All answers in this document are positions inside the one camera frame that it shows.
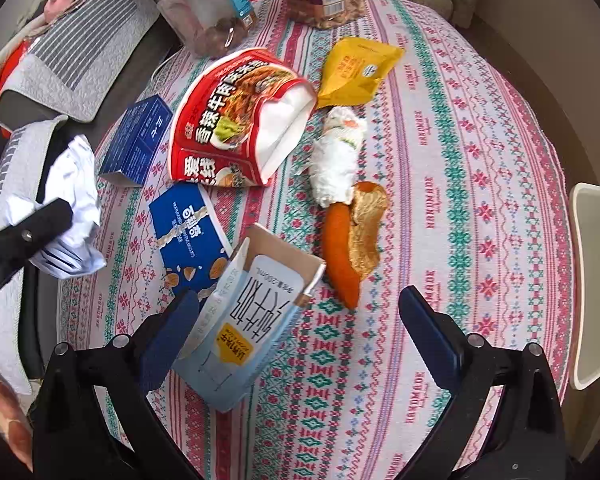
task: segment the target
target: tablecloth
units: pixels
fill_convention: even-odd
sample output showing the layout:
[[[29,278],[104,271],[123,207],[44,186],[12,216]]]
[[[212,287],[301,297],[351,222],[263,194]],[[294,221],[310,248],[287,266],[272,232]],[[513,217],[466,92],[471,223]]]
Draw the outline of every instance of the tablecloth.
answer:
[[[325,282],[315,302],[251,393],[229,413],[210,410],[173,371],[148,399],[176,444],[207,479],[390,480],[435,424],[448,400],[400,322],[397,299],[416,285],[465,332],[504,348],[543,345],[560,394],[566,386],[574,295],[564,178],[528,103],[435,12],[403,0],[366,0],[365,18],[334,30],[286,19],[284,0],[256,4],[246,46],[265,46],[317,88],[324,59],[344,36],[403,47],[376,97],[357,108],[369,124],[360,180],[386,189],[381,261],[363,282],[355,311]],[[186,51],[143,96],[176,109],[209,63]],[[310,118],[301,142],[269,187],[210,189],[235,245],[260,222],[293,245],[320,253],[324,212],[298,174],[321,132]],[[102,161],[115,124],[98,148]],[[75,348],[133,332],[170,302],[148,205],[170,185],[167,139],[143,188],[98,181],[108,261],[97,274],[64,282],[59,339]],[[110,430],[124,442],[110,400]],[[497,392],[461,463],[476,457]]]

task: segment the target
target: floor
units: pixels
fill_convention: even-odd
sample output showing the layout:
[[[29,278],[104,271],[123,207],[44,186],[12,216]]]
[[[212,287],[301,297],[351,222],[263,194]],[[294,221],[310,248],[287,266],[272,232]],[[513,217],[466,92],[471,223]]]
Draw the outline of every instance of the floor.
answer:
[[[520,54],[478,16],[474,16],[470,28],[460,29],[460,33],[529,102],[558,153],[567,190],[578,182],[597,184],[591,163],[565,113]]]

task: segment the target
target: beige wall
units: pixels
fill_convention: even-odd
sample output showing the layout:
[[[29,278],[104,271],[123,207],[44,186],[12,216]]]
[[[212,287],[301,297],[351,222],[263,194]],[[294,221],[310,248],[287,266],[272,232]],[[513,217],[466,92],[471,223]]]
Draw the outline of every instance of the beige wall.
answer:
[[[600,184],[600,9],[593,0],[479,0],[477,14],[554,95]]]

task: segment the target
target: crumpled white paper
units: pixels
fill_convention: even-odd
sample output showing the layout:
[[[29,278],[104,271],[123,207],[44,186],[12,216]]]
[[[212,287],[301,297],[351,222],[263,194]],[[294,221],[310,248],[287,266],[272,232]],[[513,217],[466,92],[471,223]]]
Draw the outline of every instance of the crumpled white paper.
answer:
[[[75,137],[49,168],[44,204],[19,196],[6,199],[6,219],[21,222],[36,209],[56,198],[66,200],[74,212],[67,232],[36,253],[31,263],[61,280],[92,274],[106,265],[100,251],[90,243],[100,225],[100,201],[96,191],[94,156],[84,136]]]
[[[309,161],[309,181],[321,207],[351,203],[365,134],[366,120],[358,118],[351,108],[336,106],[327,115]]]

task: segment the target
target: screw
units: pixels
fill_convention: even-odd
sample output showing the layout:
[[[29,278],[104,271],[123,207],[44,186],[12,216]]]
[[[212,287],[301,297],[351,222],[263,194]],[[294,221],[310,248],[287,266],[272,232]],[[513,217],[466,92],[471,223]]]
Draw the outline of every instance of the screw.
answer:
[[[531,343],[529,345],[529,351],[535,356],[542,355],[542,347],[538,343]]]
[[[124,348],[129,344],[129,336],[127,334],[120,334],[113,338],[113,346],[116,348]]]
[[[469,334],[466,340],[474,348],[482,348],[484,346],[484,338],[480,334]]]
[[[67,343],[58,343],[55,349],[56,355],[64,355],[68,349],[69,345]]]

